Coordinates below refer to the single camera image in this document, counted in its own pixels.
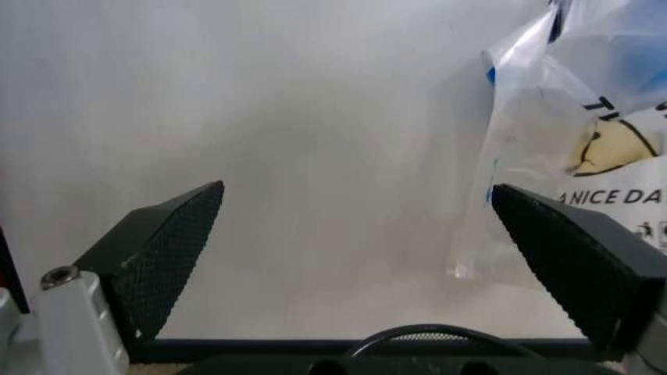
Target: white surface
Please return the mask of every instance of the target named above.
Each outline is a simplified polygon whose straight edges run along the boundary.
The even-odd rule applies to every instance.
[[[479,53],[544,3],[0,2],[0,223],[27,290],[222,178],[164,336],[577,334],[543,292],[444,275],[491,105]]]

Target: transparent plastic bag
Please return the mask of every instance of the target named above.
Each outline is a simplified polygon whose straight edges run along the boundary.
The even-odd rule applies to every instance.
[[[665,20],[658,0],[552,2],[484,53],[494,110],[453,241],[457,277],[537,285],[490,206],[499,183],[605,212],[667,248]]]

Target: black frame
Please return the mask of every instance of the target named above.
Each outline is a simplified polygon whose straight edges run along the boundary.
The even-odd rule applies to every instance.
[[[616,361],[620,353],[597,350],[586,339],[510,339],[548,358],[590,362]],[[195,363],[217,355],[343,355],[356,340],[199,340],[158,339],[128,349],[132,363]],[[374,355],[506,355],[466,341],[404,341],[387,343]]]

